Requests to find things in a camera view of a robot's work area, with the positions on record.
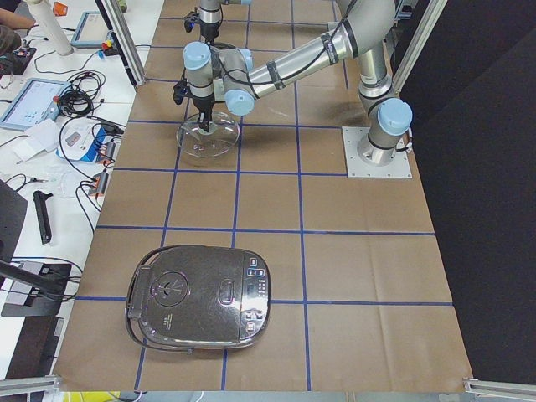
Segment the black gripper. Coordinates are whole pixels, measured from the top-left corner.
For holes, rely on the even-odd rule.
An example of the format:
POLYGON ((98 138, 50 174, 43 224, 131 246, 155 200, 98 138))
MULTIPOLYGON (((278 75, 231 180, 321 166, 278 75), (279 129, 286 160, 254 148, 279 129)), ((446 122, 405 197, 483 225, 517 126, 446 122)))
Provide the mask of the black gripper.
POLYGON ((214 108, 214 96, 206 97, 194 97, 193 104, 198 109, 199 118, 198 118, 198 128, 200 131, 205 130, 210 132, 211 130, 211 121, 213 120, 213 108, 214 108))

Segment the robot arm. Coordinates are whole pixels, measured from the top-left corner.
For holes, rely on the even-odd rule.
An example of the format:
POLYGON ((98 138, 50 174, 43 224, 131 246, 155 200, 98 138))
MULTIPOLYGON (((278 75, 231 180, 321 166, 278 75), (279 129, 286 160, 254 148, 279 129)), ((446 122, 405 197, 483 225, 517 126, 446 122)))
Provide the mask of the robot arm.
POLYGON ((182 152, 194 157, 226 153, 240 136, 235 118, 250 114, 257 100, 342 60, 357 59, 358 95, 371 121, 357 153, 372 166, 390 164, 413 119, 410 106, 393 94, 384 58, 383 41, 394 23, 395 3, 340 1, 338 6, 342 16, 334 28, 259 67, 248 49, 216 42, 222 19, 219 1, 204 1, 197 13, 190 13, 209 31, 203 41, 184 47, 183 75, 173 87, 175 103, 189 98, 198 110, 178 128, 182 152))
POLYGON ((207 44, 214 44, 223 22, 224 5, 251 5, 251 0, 201 0, 198 6, 200 33, 207 44))

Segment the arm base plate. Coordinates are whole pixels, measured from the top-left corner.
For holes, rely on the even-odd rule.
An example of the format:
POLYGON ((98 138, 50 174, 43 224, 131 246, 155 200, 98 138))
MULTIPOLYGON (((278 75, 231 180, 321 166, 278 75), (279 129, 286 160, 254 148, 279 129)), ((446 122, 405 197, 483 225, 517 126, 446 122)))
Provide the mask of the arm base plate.
POLYGON ((343 147, 349 178, 410 179, 412 173, 407 151, 397 152, 402 139, 390 150, 369 141, 368 127, 343 126, 343 147))

